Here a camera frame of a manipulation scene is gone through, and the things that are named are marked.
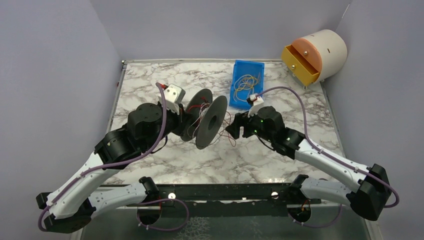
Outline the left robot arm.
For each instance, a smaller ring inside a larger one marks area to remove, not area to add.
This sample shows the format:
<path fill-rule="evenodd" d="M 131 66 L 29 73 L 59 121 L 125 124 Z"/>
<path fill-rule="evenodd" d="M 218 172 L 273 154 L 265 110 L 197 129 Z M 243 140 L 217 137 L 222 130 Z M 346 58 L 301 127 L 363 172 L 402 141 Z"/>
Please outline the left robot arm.
<path fill-rule="evenodd" d="M 70 234 L 110 210 L 131 204 L 158 203 L 159 189 L 150 177 L 106 192 L 97 189 L 129 164 L 152 154 L 168 134 L 179 134 L 185 116 L 181 104 L 141 104 L 129 114 L 126 124 L 104 136 L 63 186 L 37 195 L 41 209 L 38 228 L 43 232 Z"/>

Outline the dark grey perforated spool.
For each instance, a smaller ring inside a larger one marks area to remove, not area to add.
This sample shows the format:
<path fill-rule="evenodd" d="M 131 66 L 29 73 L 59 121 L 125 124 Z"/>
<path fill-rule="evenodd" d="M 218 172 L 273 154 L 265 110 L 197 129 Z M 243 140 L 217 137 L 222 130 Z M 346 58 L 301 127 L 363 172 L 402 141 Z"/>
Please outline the dark grey perforated spool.
<path fill-rule="evenodd" d="M 208 88 L 198 91 L 185 108 L 190 118 L 188 126 L 180 135 L 181 140 L 194 140 L 199 150 L 208 147 L 224 121 L 227 106 L 226 96 L 213 98 L 213 93 Z"/>

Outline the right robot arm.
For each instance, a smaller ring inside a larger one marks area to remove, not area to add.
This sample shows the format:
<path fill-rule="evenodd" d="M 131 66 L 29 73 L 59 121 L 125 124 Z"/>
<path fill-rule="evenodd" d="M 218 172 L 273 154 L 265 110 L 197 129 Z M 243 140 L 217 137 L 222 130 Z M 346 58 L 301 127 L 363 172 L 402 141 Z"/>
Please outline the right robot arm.
<path fill-rule="evenodd" d="M 294 187 L 302 198 L 346 205 L 360 217 L 376 221 L 393 193 L 384 167 L 369 167 L 327 152 L 304 133 L 286 127 L 282 115 L 272 106 L 262 107 L 253 116 L 237 113 L 225 130 L 234 139 L 256 136 L 265 140 L 278 154 L 307 163 L 337 180 L 331 183 L 297 177 Z"/>

